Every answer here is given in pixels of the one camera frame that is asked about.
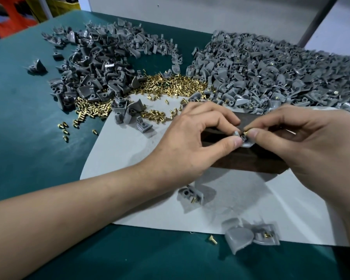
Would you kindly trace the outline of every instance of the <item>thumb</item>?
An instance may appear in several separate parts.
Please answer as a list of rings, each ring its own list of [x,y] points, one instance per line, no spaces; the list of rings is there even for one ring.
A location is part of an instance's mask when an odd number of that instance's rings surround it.
[[[213,164],[218,159],[226,156],[231,151],[240,147],[243,140],[239,136],[228,136],[217,143],[204,147],[204,159],[208,160],[209,164]]]
[[[273,132],[264,129],[250,129],[247,131],[247,136],[259,146],[279,155],[280,157],[287,155],[294,147],[294,142],[281,138]]]

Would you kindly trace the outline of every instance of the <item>dark wooden block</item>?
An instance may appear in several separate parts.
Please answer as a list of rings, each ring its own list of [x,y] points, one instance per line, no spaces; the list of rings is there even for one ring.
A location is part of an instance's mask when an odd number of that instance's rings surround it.
[[[259,115],[249,113],[235,113],[241,120],[239,129],[243,128],[252,122]],[[201,141],[203,146],[209,146],[222,138],[225,134],[216,131],[214,128],[206,129],[201,134]],[[232,151],[227,156],[219,159],[212,167],[253,171],[270,174],[281,174],[289,166],[276,154],[265,150],[259,145],[255,144],[251,148],[238,148]]]

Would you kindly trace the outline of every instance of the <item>fingernail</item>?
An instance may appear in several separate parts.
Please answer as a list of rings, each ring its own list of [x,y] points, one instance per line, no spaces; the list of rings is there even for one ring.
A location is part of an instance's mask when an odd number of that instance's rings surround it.
[[[247,131],[247,136],[249,138],[254,139],[257,136],[258,131],[259,131],[258,129],[250,129],[250,130]]]
[[[239,136],[234,136],[234,143],[235,143],[235,148],[240,147],[243,144],[243,140]]]

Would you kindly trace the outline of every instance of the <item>brass pin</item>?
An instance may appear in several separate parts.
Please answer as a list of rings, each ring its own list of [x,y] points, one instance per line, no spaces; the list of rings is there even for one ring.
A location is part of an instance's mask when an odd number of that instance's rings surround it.
[[[218,244],[218,242],[214,239],[213,235],[210,235],[209,241],[212,241],[214,243],[214,245]]]

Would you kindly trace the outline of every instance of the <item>green table mat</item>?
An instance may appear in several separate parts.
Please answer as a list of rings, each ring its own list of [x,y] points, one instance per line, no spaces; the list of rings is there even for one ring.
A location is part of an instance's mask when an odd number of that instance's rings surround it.
[[[74,112],[62,112],[49,92],[47,80],[59,77],[53,46],[41,32],[54,26],[84,28],[105,25],[115,16],[72,11],[0,40],[0,200],[78,180],[100,131],[100,119],[87,118],[80,130],[70,128],[65,143],[57,124],[72,126]],[[183,54],[182,73],[195,46],[210,34],[154,23],[143,24],[151,34],[177,43]],[[67,58],[75,46],[61,53]],[[41,59],[48,73],[29,75],[23,66]],[[135,69],[156,74],[171,67],[171,57],[130,58]],[[52,260],[28,279],[350,279],[350,248],[282,242],[280,246],[250,245],[231,254],[224,236],[218,245],[207,234],[109,225]]]

